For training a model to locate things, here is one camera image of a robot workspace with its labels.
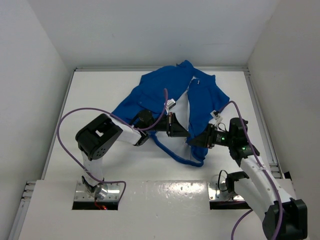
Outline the blue zip-up jacket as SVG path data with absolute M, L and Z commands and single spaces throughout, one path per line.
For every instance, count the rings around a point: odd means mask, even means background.
M 112 111 L 112 114 L 135 124 L 134 117 L 149 110 L 153 117 L 160 116 L 164 108 L 164 90 L 169 99 L 177 101 L 184 93 L 189 104 L 188 141 L 201 134 L 213 119 L 212 112 L 219 111 L 230 98 L 217 86 L 215 75 L 206 74 L 185 60 L 175 66 L 163 66 L 144 74 L 139 85 Z

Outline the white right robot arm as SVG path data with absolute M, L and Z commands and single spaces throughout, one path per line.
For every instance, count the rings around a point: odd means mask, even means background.
M 228 147 L 241 171 L 227 174 L 226 190 L 241 196 L 259 217 L 268 240 L 304 240 L 308 236 L 308 210 L 301 199 L 291 196 L 263 164 L 257 148 L 248 140 L 248 121 L 234 117 L 228 131 L 213 124 L 189 141 L 197 147 Z

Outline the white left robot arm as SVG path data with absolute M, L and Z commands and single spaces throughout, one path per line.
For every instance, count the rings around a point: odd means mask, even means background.
M 187 138 L 189 132 L 179 123 L 174 112 L 154 118 L 150 110 L 141 110 L 128 126 L 106 114 L 100 114 L 75 136 L 81 151 L 85 174 L 82 183 L 91 194 L 96 194 L 103 181 L 103 156 L 116 142 L 133 146 L 143 145 L 151 132 L 165 132 L 168 137 Z

